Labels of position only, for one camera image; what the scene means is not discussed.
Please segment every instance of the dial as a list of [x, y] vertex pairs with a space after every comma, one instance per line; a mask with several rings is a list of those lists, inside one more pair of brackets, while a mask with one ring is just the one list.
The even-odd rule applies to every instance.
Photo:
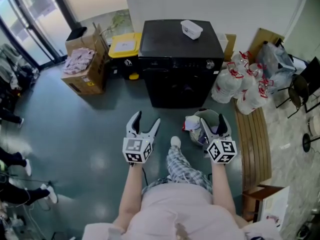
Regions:
[[215, 67], [215, 63], [212, 61], [212, 59], [206, 60], [206, 66], [208, 70], [212, 70]]

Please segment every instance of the glass door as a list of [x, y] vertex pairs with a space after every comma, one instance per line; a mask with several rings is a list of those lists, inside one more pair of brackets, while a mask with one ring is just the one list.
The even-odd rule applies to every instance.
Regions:
[[71, 29], [55, 0], [18, 0], [58, 56], [67, 54], [65, 42]]
[[35, 35], [14, 0], [0, 0], [0, 18], [22, 48], [41, 66], [55, 59]]

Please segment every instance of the black washing machine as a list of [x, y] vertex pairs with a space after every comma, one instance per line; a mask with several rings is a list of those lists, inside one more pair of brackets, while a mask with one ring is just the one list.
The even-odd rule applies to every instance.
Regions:
[[144, 22], [139, 64], [153, 107], [196, 108], [205, 102], [224, 61], [224, 52], [209, 21], [192, 40], [182, 32], [183, 19]]

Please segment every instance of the white cube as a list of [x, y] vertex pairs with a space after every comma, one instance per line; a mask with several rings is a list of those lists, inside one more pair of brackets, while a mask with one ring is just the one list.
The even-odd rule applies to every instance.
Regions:
[[144, 164], [152, 152], [154, 140], [148, 138], [124, 138], [122, 152], [128, 163]]
[[214, 139], [207, 151], [214, 163], [228, 164], [237, 155], [236, 143], [233, 140]]

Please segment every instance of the black pants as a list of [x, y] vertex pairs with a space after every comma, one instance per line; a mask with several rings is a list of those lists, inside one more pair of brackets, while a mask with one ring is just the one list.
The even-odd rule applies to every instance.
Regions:
[[20, 116], [14, 115], [12, 112], [4, 109], [3, 107], [0, 108], [0, 118], [16, 124], [20, 124], [21, 122]]
[[15, 154], [9, 154], [6, 151], [4, 151], [0, 147], [0, 160], [2, 160], [6, 166], [22, 166], [26, 167], [27, 162], [23, 159], [22, 155], [17, 152]]
[[25, 204], [31, 205], [38, 199], [49, 196], [50, 192], [47, 189], [37, 188], [36, 190], [24, 190], [18, 188], [9, 182], [6, 184], [0, 184], [0, 198], [2, 201], [6, 201], [12, 204], [20, 205]]

